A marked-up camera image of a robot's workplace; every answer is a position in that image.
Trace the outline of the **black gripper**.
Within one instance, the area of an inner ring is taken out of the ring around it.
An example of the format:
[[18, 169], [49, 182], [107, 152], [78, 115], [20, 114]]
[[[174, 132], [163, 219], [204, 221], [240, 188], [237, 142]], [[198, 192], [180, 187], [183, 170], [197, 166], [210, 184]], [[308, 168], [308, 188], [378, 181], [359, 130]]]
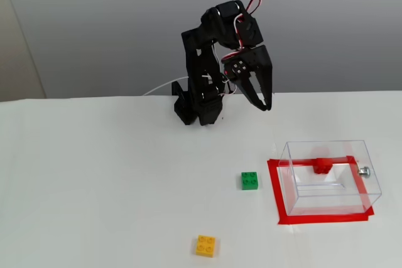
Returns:
[[[271, 110], [273, 66], [264, 45], [246, 48], [224, 59], [224, 74], [236, 84], [248, 101], [262, 111]], [[254, 74], [264, 98], [262, 102], [251, 81]]]

